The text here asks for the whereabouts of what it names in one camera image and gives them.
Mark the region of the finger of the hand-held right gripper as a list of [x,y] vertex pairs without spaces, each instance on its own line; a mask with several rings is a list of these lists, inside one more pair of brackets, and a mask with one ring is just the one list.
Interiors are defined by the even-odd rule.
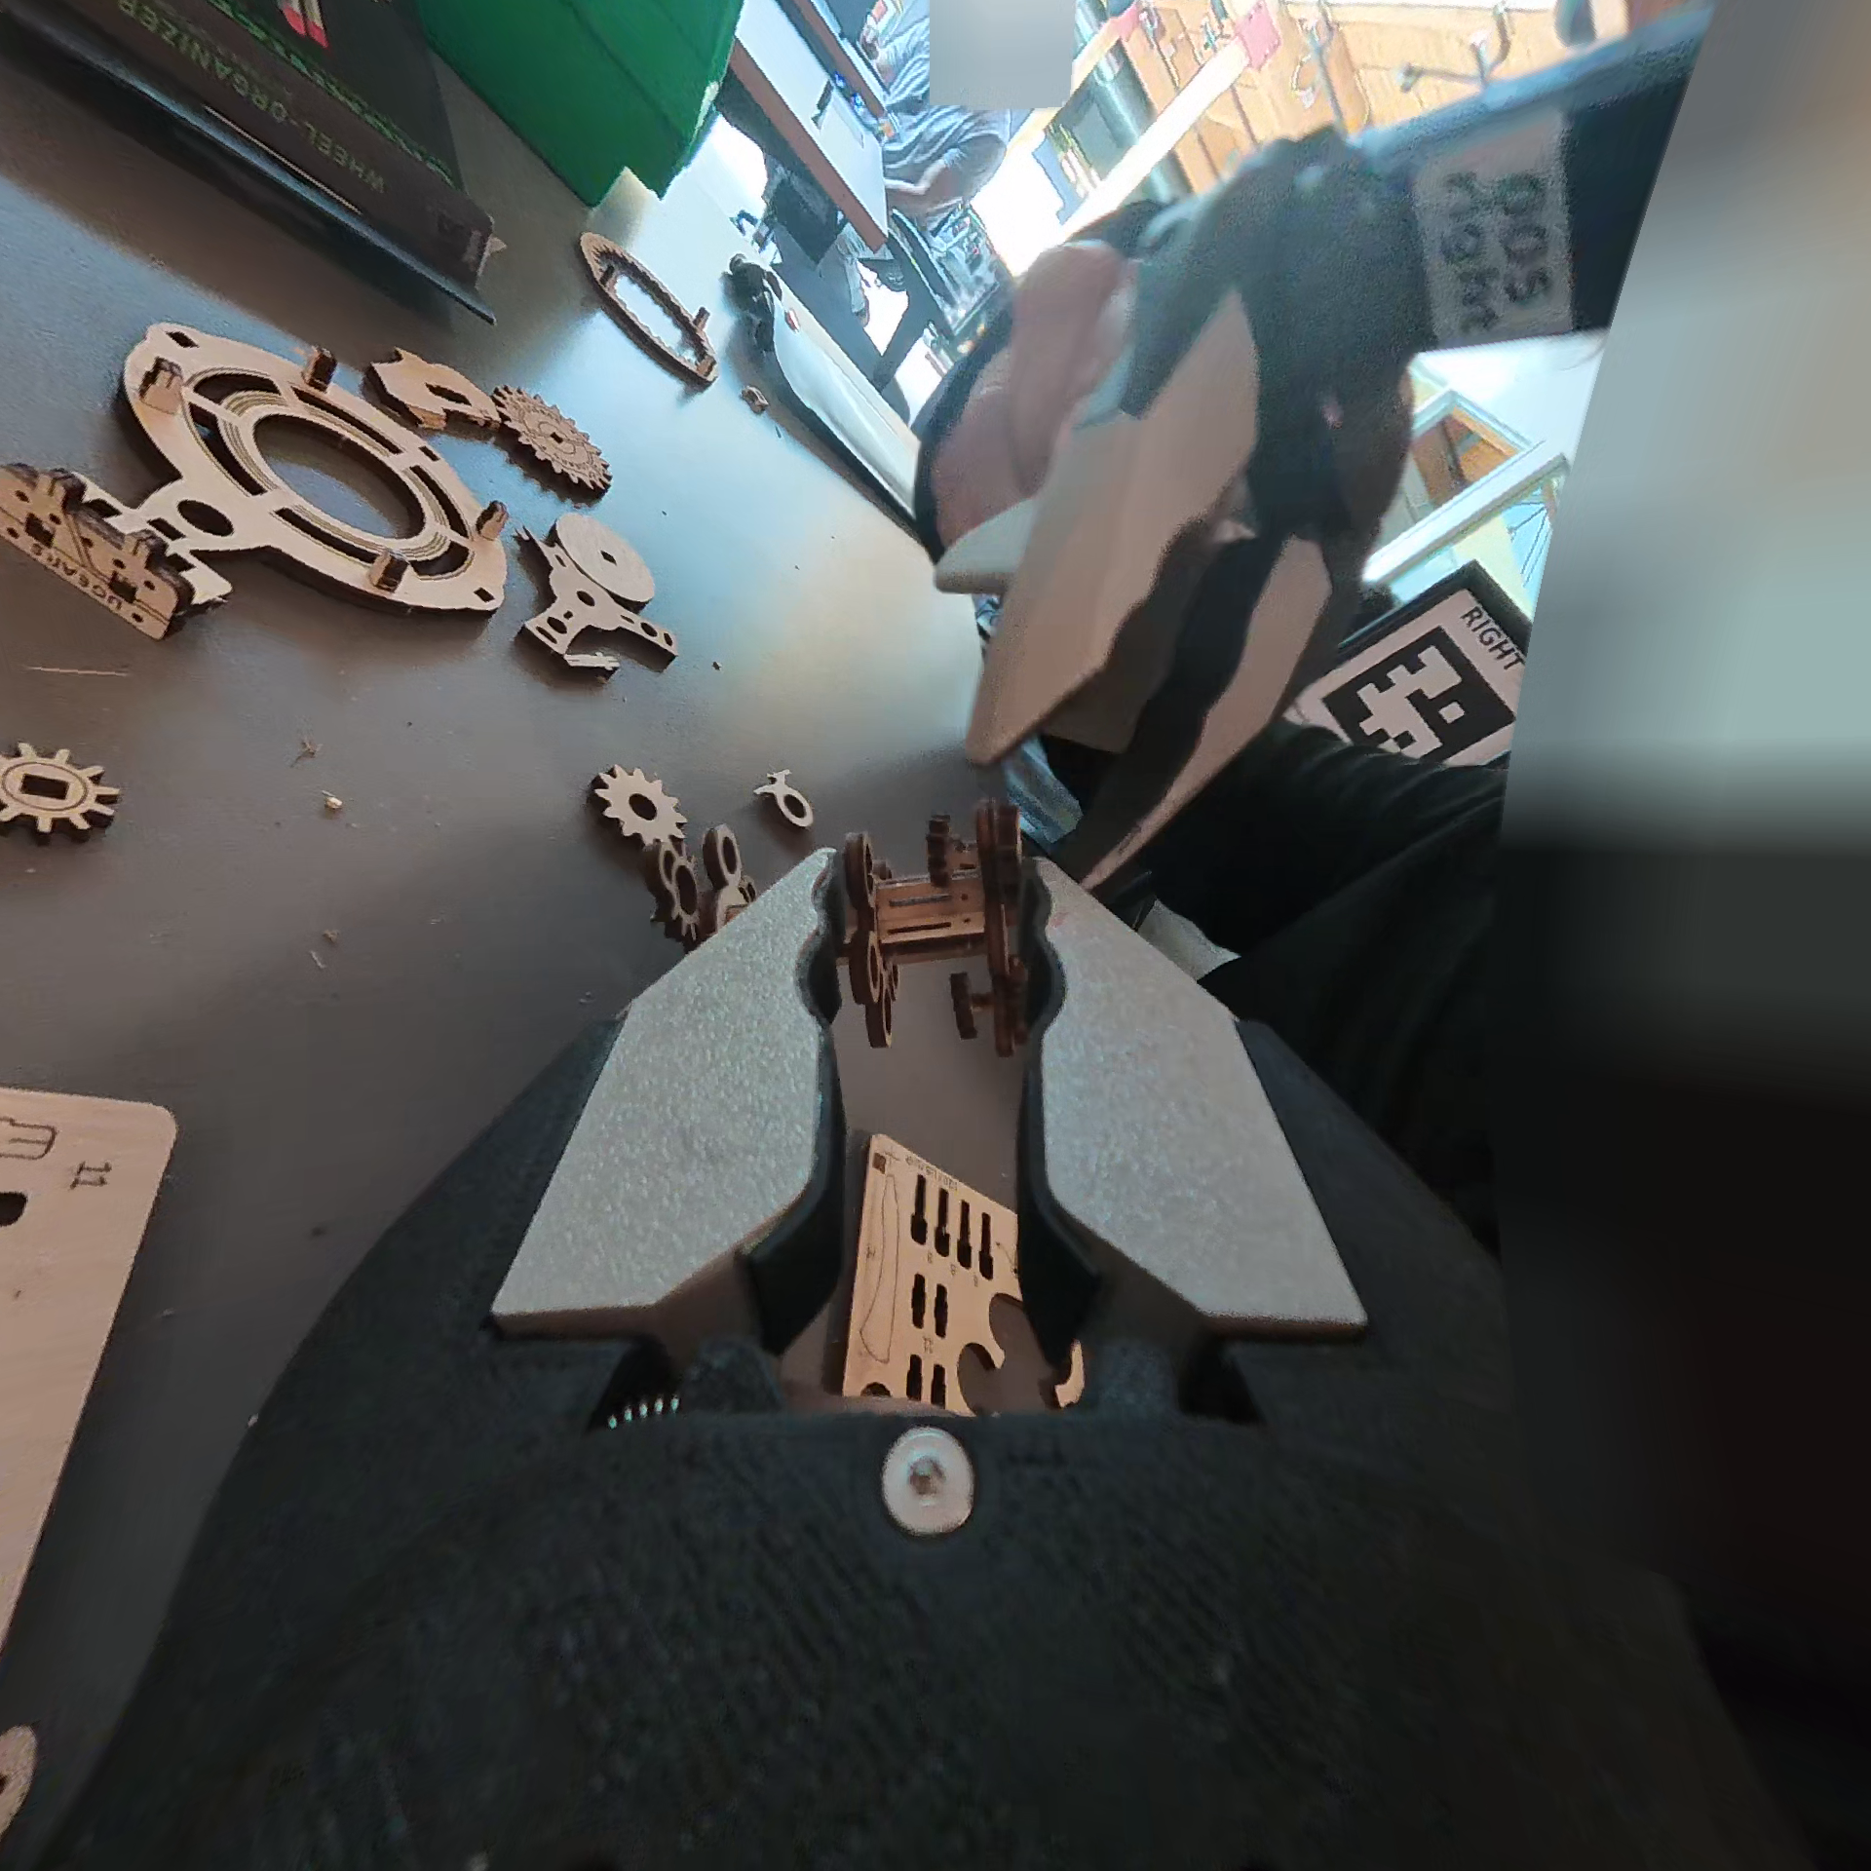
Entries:
[[1079,820],[1079,884],[1128,867],[1272,725],[1335,584],[1319,543],[1245,541],[1196,584],[1167,672]]
[[1041,491],[964,536],[964,590],[998,602],[964,736],[988,766],[1029,736],[1122,748],[1175,658],[1191,573],[1165,561],[1251,454],[1257,348],[1224,294],[1142,413],[1099,405]]

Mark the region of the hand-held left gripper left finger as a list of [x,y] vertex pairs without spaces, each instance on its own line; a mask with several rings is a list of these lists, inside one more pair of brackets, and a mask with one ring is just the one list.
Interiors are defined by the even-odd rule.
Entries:
[[834,873],[811,851],[627,1005],[493,1298],[503,1335],[783,1352],[828,1303]]

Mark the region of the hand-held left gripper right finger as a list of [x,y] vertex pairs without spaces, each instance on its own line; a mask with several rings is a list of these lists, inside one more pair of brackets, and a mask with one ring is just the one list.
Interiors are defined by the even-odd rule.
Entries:
[[1017,1255],[1046,1358],[1358,1339],[1368,1311],[1241,1025],[1056,863],[1025,873]]

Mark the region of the wooden gear shaft assembly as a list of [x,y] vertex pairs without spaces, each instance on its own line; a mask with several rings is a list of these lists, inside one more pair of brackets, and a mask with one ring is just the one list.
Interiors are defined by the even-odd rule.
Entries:
[[947,966],[955,1031],[990,1027],[1009,1058],[1027,1042],[1029,968],[1021,949],[1025,847],[1013,803],[984,799],[972,836],[945,812],[926,828],[922,875],[894,875],[865,832],[846,836],[840,869],[848,910],[844,960],[867,1042],[888,1048],[904,968]]

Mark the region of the person's right hand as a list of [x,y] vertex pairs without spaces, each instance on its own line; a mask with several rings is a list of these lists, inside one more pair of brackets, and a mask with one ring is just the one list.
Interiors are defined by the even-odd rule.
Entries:
[[1128,348],[1142,228],[1122,212],[1042,251],[920,415],[912,520],[931,561],[1039,493]]

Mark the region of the black white marker tag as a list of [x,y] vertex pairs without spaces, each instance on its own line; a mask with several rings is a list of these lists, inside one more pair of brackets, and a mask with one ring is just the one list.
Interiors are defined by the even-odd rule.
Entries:
[[1508,762],[1532,621],[1479,561],[1382,615],[1288,703],[1292,725],[1440,767]]

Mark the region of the punched wooden part sheet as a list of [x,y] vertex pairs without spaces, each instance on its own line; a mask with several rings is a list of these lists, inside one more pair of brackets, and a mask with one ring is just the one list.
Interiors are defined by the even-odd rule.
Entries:
[[859,1151],[853,1274],[838,1387],[974,1416],[1025,1319],[1017,1210],[887,1134]]

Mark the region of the person's dark clothing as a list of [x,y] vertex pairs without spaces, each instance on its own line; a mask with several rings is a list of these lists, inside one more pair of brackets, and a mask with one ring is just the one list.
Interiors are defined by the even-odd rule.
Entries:
[[1863,1697],[1867,851],[1504,806],[1280,725],[1140,867],[1500,1255],[1555,1508]]

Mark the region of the dark wooden gear cluster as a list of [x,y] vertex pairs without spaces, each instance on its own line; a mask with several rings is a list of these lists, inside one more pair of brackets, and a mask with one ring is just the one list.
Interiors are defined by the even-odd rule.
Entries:
[[727,822],[705,830],[697,853],[690,853],[680,838],[647,843],[643,877],[651,919],[686,951],[744,914],[758,894],[742,863],[736,830]]

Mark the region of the loose wooden gear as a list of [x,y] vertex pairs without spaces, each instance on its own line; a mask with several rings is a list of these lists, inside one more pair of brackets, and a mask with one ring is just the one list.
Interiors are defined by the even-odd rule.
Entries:
[[590,801],[639,849],[684,849],[686,816],[680,801],[655,775],[612,764],[592,779]]

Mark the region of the many-toothed wooden gear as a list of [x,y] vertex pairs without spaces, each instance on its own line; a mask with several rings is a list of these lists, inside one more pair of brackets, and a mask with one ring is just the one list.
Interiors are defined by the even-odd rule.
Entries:
[[497,385],[491,403],[505,438],[549,477],[600,499],[612,487],[612,467],[592,436],[563,409],[524,385]]

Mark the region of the wooden sheet offcut strip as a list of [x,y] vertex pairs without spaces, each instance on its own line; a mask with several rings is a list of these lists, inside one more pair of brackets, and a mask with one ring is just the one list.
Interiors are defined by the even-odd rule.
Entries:
[[175,1151],[150,1103],[2,1089],[2,1627]]

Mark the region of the green storage bin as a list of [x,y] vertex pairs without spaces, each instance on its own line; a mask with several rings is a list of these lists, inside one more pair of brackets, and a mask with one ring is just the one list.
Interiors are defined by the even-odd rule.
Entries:
[[709,126],[740,2],[423,2],[483,105],[588,206],[621,175],[662,194]]

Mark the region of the wooden curved piece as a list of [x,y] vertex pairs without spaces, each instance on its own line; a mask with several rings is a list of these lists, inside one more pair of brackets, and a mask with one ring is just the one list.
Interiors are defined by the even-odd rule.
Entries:
[[444,432],[450,424],[497,430],[503,424],[499,403],[450,364],[434,362],[405,346],[368,364],[374,391],[425,432]]

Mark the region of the black product box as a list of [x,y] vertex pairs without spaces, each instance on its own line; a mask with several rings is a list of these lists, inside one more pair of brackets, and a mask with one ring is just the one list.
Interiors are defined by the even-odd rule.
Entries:
[[23,2],[4,23],[374,263],[481,321],[497,245],[419,3]]

